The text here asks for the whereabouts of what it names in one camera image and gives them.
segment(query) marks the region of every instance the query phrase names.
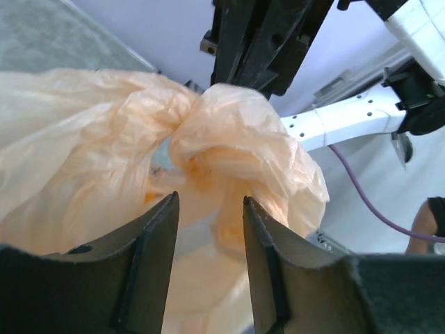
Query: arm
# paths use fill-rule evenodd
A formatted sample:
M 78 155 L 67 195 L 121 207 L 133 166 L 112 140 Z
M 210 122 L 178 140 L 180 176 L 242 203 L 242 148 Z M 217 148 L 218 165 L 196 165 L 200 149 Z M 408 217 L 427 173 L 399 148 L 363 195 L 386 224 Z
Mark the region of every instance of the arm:
M 437 223 L 428 201 L 423 202 L 422 206 L 420 206 L 412 224 L 411 231 L 427 235 L 434 235 L 437 232 Z M 428 252 L 428 245 L 428 241 L 411 238 L 405 253 L 426 254 Z

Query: orange plastic bag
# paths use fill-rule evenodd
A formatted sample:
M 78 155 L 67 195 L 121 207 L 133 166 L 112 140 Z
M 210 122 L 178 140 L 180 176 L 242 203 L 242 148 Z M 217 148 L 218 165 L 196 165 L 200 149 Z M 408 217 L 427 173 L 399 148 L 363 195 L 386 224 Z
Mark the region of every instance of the orange plastic bag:
M 251 320 L 244 196 L 302 236 L 323 216 L 320 168 L 253 90 L 197 95 L 157 74 L 60 69 L 0 74 L 0 98 L 0 242 L 64 253 L 179 192 L 166 333 Z M 176 170 L 151 164 L 170 137 Z

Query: black bracket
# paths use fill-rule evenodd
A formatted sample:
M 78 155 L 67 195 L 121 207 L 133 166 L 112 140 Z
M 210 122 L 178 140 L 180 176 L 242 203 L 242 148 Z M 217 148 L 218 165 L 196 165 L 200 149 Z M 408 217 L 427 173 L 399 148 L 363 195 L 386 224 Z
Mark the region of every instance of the black bracket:
M 214 1 L 201 50 L 216 55 L 211 84 L 236 84 L 266 97 L 283 95 L 333 0 Z
M 414 59 L 394 72 L 385 69 L 383 86 L 391 86 L 401 100 L 397 107 L 407 112 L 399 134 L 420 136 L 445 125 L 445 88 Z
M 0 333 L 160 333 L 178 218 L 175 193 L 64 255 L 0 245 Z

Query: cable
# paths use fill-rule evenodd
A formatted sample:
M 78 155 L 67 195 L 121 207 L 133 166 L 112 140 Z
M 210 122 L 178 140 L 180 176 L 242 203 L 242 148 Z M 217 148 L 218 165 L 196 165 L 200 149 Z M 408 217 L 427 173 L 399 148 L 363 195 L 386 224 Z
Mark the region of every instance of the cable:
M 360 198 L 363 200 L 364 204 L 371 210 L 371 212 L 374 214 L 374 216 L 379 218 L 383 223 L 388 225 L 390 228 L 393 228 L 396 231 L 398 231 L 400 233 L 403 233 L 403 234 L 406 234 L 406 235 L 408 235 L 410 237 L 413 237 L 413 238 L 416 238 L 416 239 L 420 239 L 420 240 L 424 240 L 424 241 L 429 241 L 429 242 L 445 243 L 445 237 L 430 236 L 430 235 L 426 235 L 426 234 L 422 234 L 422 233 L 416 233 L 416 232 L 407 230 L 407 229 L 402 228 L 401 226 L 393 223 L 388 218 L 383 216 L 372 205 L 371 201 L 366 197 L 365 193 L 363 192 L 363 188 L 360 186 L 360 183 L 359 183 L 357 177 L 354 174 L 353 169 L 351 168 L 349 163 L 346 161 L 346 158 L 340 153 L 339 149 L 335 145 L 329 145 L 328 147 L 331 149 L 331 151 L 333 151 L 333 153 L 335 153 L 337 158 L 339 158 L 339 160 L 343 164 L 347 174 L 349 175 L 350 180 L 354 184 L 355 189 L 357 189 L 357 192 L 359 193 Z

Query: person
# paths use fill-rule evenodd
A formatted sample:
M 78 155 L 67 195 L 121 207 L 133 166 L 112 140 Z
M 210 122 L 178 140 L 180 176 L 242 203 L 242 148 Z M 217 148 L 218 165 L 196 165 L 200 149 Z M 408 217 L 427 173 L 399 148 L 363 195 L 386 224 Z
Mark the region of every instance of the person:
M 435 235 L 437 237 L 445 237 L 445 198 L 434 197 L 427 199 L 420 206 L 412 224 L 411 231 L 431 236 Z M 410 242 L 405 253 L 437 253 L 433 251 L 433 246 L 434 245 L 428 241 L 410 238 Z

